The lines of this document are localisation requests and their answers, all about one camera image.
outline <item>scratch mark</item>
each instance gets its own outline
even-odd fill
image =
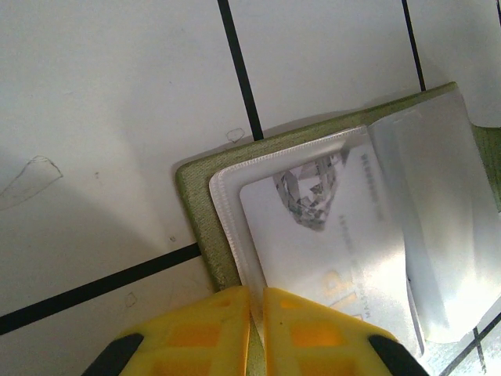
[[[129,292],[125,296],[125,306],[127,308],[131,308],[137,301],[138,301],[138,299],[135,297],[133,292]]]
[[[50,159],[41,155],[30,159],[19,175],[0,192],[0,211],[22,204],[62,177]]]
[[[226,138],[232,143],[238,143],[245,136],[245,131],[242,128],[232,129],[226,133]]]

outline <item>yellow plastic object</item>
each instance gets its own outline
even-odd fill
[[[264,322],[268,376],[391,376],[367,340],[396,341],[383,329],[277,288],[265,289]]]
[[[124,332],[141,345],[120,376],[244,376],[249,291],[231,287]]]

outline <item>white tile floor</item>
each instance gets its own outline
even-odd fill
[[[499,127],[496,0],[408,3],[427,87],[457,81],[472,121]],[[400,0],[229,4],[270,134],[420,90]],[[36,155],[64,174],[0,211],[5,314],[192,243],[175,167],[251,127],[215,0],[0,9],[0,191]],[[80,374],[125,327],[210,293],[195,258],[1,336],[2,374]],[[501,324],[486,330],[499,312],[501,302],[478,325],[493,375]],[[477,348],[463,352],[473,340],[430,343],[423,362],[431,374],[451,362],[449,374],[482,374]]]

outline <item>green fabric cover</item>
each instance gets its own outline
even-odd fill
[[[226,150],[184,164],[176,172],[176,183],[189,216],[196,240],[218,290],[240,285],[240,279],[225,233],[212,204],[209,180],[218,171],[252,158],[274,153],[320,137],[370,125],[376,120],[404,110],[457,88],[455,82],[366,110],[322,121],[254,143]],[[501,129],[473,127],[489,182],[501,210]],[[265,358],[256,328],[250,333],[247,374],[265,376]]]

